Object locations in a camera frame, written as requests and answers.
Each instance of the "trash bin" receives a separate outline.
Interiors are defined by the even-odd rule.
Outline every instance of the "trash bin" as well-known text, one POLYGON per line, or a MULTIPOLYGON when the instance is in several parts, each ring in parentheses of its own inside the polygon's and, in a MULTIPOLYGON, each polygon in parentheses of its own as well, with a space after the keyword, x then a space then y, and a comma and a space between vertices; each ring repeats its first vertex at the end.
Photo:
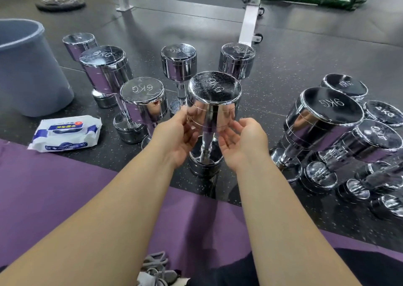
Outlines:
POLYGON ((43 25, 0 19, 0 92, 22 115, 37 117, 63 109, 74 98, 43 25))

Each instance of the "purple yoga mat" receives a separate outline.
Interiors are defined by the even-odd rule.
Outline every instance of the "purple yoga mat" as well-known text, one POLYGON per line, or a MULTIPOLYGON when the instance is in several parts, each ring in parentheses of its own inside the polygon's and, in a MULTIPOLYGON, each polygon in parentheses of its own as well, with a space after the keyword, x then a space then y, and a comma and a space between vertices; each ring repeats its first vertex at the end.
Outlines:
MULTIPOLYGON (((12 263, 116 175, 98 166, 0 140, 0 266, 12 263)), ((333 247, 403 254, 323 231, 333 247)), ((187 276, 250 251, 241 207, 169 188, 149 253, 167 251, 187 276)))

